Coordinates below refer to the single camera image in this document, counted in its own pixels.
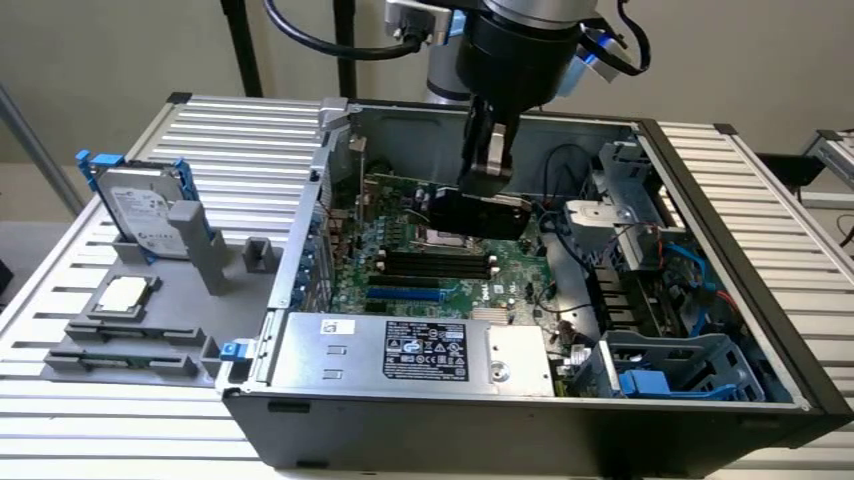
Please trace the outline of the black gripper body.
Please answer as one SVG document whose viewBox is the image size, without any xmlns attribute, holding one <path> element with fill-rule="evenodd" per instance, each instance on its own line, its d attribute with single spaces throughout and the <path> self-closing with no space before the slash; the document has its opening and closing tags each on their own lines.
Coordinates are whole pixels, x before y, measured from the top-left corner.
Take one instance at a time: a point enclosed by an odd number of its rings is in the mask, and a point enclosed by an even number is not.
<svg viewBox="0 0 854 480">
<path fill-rule="evenodd" d="M 580 24 L 549 30 L 494 12 L 470 11 L 458 54 L 458 76 L 496 111 L 526 111 L 556 95 L 580 44 Z"/>
</svg>

